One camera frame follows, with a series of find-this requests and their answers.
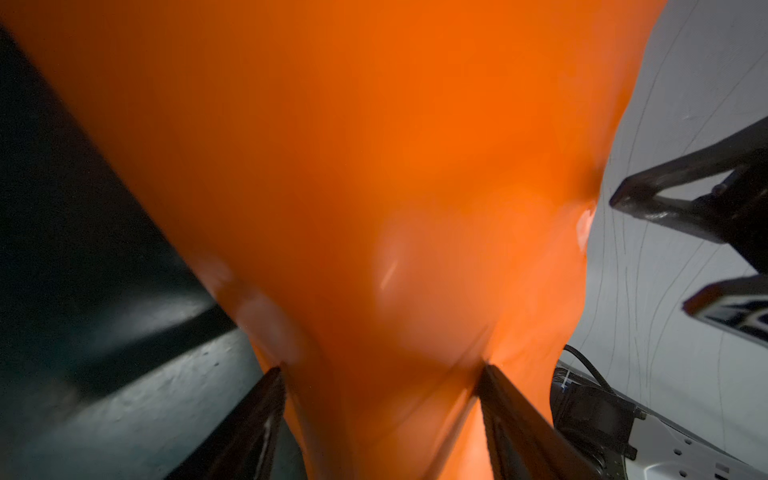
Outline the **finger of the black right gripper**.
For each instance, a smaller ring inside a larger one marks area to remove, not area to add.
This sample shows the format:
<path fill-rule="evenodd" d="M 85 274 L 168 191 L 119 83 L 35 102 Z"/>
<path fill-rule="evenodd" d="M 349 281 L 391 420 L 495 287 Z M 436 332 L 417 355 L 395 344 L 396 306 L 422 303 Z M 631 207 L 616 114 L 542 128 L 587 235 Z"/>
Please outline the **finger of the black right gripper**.
<path fill-rule="evenodd" d="M 767 236 L 767 120 L 624 179 L 612 209 L 715 243 Z"/>
<path fill-rule="evenodd" d="M 767 347 L 767 276 L 707 285 L 682 304 L 691 318 Z"/>

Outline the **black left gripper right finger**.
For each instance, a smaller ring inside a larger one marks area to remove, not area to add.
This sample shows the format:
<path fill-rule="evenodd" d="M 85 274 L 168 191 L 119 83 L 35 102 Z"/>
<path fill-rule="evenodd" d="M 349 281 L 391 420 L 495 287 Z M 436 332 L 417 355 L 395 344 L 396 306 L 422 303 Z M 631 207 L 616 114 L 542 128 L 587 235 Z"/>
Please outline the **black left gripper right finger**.
<path fill-rule="evenodd" d="M 476 387 L 495 479 L 588 480 L 599 472 L 494 365 Z"/>

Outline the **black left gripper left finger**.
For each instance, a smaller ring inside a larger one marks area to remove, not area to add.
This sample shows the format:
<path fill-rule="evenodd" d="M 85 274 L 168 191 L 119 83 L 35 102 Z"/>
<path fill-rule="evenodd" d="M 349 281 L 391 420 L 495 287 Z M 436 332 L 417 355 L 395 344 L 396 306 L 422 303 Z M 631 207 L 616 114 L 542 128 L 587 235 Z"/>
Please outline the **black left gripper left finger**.
<path fill-rule="evenodd" d="M 285 406 L 284 379 L 274 367 L 167 477 L 269 479 Z"/>

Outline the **orange wrapping paper sheet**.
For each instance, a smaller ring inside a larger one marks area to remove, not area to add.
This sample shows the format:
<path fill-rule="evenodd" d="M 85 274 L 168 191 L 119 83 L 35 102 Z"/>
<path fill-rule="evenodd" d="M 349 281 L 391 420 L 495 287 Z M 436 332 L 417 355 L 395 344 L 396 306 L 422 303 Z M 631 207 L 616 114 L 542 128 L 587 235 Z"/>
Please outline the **orange wrapping paper sheet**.
<path fill-rule="evenodd" d="M 317 479 L 488 479 L 482 367 L 551 418 L 661 1 L 5 1 L 1 22 L 284 369 Z"/>

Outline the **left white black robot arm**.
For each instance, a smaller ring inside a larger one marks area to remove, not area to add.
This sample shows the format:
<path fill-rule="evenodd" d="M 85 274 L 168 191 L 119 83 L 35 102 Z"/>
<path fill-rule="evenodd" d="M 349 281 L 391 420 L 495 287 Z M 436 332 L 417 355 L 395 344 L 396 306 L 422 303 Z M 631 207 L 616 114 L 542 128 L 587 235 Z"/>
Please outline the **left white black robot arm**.
<path fill-rule="evenodd" d="M 553 381 L 548 425 L 495 365 L 470 375 L 482 414 L 485 457 L 495 479 L 759 479 L 761 473 L 613 391 L 570 345 L 593 379 Z M 290 404 L 284 366 L 269 369 L 244 399 L 171 473 L 171 479 L 268 479 L 279 421 Z"/>

